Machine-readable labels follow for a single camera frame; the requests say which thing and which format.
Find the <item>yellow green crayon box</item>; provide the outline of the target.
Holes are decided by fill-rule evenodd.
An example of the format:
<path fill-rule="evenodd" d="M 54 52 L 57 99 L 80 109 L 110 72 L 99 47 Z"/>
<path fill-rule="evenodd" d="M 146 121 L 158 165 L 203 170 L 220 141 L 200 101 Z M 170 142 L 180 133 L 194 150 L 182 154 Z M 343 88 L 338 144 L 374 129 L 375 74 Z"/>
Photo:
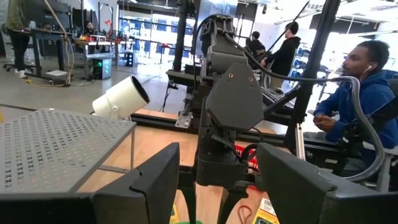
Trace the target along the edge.
<path fill-rule="evenodd" d="M 280 224 L 271 201 L 268 198 L 261 200 L 252 224 Z"/>

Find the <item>computer tower with lights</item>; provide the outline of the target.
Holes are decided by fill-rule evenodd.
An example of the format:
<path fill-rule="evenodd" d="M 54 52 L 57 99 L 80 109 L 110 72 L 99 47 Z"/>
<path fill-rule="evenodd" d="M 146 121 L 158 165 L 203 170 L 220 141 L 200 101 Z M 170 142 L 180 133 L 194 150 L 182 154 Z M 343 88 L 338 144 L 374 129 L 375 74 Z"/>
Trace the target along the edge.
<path fill-rule="evenodd" d="M 112 60 L 110 58 L 93 59 L 93 78 L 96 80 L 106 80 L 111 78 Z"/>

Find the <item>black standing desk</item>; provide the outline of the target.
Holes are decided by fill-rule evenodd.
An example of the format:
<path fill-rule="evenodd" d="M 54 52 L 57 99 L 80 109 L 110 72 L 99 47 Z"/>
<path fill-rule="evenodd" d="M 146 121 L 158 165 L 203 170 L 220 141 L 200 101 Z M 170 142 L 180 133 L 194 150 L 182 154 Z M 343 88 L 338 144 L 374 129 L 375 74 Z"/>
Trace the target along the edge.
<path fill-rule="evenodd" d="M 69 38 L 70 33 L 45 30 L 45 29 L 34 29 L 30 28 L 29 31 L 22 31 L 23 34 L 27 34 L 32 38 L 32 46 L 34 50 L 34 73 L 27 74 L 29 77 L 39 78 L 43 80 L 48 80 L 50 84 L 55 86 L 65 86 L 68 85 L 69 75 L 64 71 L 65 66 L 65 46 L 66 41 Z M 42 66 L 40 64 L 40 50 L 38 41 L 39 40 L 54 40 L 57 46 L 57 59 L 58 59 L 58 70 L 53 70 L 50 72 L 42 74 Z"/>

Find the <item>red rubber band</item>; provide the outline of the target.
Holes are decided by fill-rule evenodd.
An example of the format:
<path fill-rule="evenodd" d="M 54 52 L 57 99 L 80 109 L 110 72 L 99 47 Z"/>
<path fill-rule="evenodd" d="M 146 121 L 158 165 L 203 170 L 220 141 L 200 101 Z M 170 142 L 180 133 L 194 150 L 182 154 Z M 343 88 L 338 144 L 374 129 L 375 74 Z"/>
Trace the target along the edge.
<path fill-rule="evenodd" d="M 252 215 L 252 210 L 247 205 L 240 205 L 238 208 L 238 218 L 240 224 L 247 224 L 250 216 Z"/>

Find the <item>person's hand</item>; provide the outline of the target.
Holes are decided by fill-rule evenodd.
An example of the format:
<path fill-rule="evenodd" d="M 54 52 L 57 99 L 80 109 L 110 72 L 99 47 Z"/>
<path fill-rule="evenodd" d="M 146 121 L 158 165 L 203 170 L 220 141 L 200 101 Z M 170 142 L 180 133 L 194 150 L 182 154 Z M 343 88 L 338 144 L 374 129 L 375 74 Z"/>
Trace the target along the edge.
<path fill-rule="evenodd" d="M 328 133 L 333 129 L 337 120 L 323 114 L 317 114 L 314 116 L 313 122 L 318 129 Z"/>

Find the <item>red plastic basket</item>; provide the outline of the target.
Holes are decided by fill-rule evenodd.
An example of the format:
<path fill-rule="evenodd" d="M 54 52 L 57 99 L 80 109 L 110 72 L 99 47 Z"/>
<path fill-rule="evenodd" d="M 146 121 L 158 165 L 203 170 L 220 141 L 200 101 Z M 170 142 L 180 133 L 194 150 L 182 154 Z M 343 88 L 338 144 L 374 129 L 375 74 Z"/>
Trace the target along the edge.
<path fill-rule="evenodd" d="M 249 144 L 246 147 L 235 145 L 235 148 L 243 161 L 247 162 L 248 167 L 253 171 L 258 171 L 259 166 L 256 157 L 257 144 Z"/>

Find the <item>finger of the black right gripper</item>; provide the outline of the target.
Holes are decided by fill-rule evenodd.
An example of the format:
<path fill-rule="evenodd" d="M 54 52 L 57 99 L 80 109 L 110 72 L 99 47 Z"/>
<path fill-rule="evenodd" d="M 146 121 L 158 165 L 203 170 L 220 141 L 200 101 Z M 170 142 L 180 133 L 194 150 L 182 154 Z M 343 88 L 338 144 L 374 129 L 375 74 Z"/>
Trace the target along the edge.
<path fill-rule="evenodd" d="M 242 198 L 248 198 L 248 194 L 239 192 L 222 193 L 217 224 L 226 224 L 232 209 Z"/>
<path fill-rule="evenodd" d="M 183 187 L 180 189 L 187 204 L 189 224 L 196 224 L 196 190 L 195 188 Z"/>

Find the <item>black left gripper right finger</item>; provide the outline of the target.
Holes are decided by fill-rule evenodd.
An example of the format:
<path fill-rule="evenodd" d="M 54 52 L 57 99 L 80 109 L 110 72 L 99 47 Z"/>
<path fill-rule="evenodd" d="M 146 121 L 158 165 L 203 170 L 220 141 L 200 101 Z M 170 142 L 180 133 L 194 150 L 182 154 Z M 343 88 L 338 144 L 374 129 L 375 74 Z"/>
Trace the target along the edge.
<path fill-rule="evenodd" d="M 369 189 L 264 142 L 256 154 L 280 224 L 398 224 L 398 192 Z"/>

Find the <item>grey perforated metal riser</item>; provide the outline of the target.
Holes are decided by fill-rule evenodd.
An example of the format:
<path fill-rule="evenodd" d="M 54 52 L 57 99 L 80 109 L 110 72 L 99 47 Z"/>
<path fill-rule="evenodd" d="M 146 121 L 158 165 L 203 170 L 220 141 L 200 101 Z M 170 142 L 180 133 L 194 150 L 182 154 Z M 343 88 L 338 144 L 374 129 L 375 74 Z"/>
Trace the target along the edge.
<path fill-rule="evenodd" d="M 135 127 L 53 108 L 0 123 L 0 194 L 76 192 Z"/>

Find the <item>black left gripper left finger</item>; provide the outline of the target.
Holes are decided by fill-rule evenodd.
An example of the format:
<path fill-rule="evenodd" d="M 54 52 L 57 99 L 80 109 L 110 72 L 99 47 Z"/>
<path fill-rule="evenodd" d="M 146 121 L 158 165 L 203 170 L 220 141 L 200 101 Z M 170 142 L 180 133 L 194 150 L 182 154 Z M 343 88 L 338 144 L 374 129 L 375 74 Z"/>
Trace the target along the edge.
<path fill-rule="evenodd" d="M 96 192 L 0 194 L 0 224 L 169 224 L 179 165 L 173 142 Z"/>

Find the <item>black monitor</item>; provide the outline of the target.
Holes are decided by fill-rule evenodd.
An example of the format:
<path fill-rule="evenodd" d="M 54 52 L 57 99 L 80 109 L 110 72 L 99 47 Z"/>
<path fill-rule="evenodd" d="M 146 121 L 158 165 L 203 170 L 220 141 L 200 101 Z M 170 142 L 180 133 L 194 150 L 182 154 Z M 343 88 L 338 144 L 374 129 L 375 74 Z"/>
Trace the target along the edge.
<path fill-rule="evenodd" d="M 47 0 L 47 2 L 50 7 L 45 3 L 45 0 L 24 0 L 26 19 L 29 22 L 35 22 L 39 27 L 47 25 L 59 26 L 58 21 L 51 12 L 52 9 L 61 25 L 64 28 L 69 29 L 70 6 L 58 0 Z"/>

